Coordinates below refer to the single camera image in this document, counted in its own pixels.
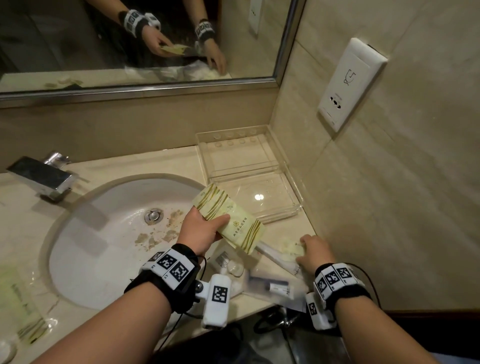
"faucet handle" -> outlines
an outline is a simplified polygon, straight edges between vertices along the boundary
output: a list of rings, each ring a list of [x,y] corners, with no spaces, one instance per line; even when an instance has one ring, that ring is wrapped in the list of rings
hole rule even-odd
[[[56,167],[58,169],[61,169],[63,166],[66,164],[71,163],[70,159],[68,156],[64,156],[60,154],[59,152],[52,151],[50,152],[43,160],[43,163],[48,164],[52,167]]]

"outlet plate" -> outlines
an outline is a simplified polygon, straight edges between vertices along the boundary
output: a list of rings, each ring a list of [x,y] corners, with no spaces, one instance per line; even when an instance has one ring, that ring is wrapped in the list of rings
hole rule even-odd
[[[318,105],[318,111],[336,132],[387,61],[358,38],[350,40]]]
[[[250,0],[250,11],[248,13],[248,23],[252,31],[258,35],[260,29],[260,15],[262,14],[263,0]]]

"white sink basin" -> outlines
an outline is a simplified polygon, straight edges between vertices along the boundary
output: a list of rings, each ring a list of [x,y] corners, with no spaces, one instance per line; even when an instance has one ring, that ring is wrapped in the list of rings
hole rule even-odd
[[[176,242],[203,188],[183,177],[159,175],[92,191],[53,234],[48,263],[58,292],[80,306],[108,306],[145,261]],[[163,210],[164,217],[148,225],[145,215],[152,208]]]

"metal mirror frame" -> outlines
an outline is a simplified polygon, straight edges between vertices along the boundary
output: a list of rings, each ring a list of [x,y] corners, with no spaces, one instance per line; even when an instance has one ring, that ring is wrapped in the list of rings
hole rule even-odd
[[[306,0],[292,0],[290,4],[274,73],[270,77],[92,87],[84,90],[12,92],[0,94],[0,109],[279,87],[287,67],[305,2]]]

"faucet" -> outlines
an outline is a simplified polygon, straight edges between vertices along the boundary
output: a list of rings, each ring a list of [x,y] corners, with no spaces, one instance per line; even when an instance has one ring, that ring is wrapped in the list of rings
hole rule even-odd
[[[61,170],[69,164],[67,156],[58,152],[49,153],[38,161],[30,157],[21,157],[7,168],[7,172],[33,188],[40,195],[58,202],[72,189],[78,175]]]

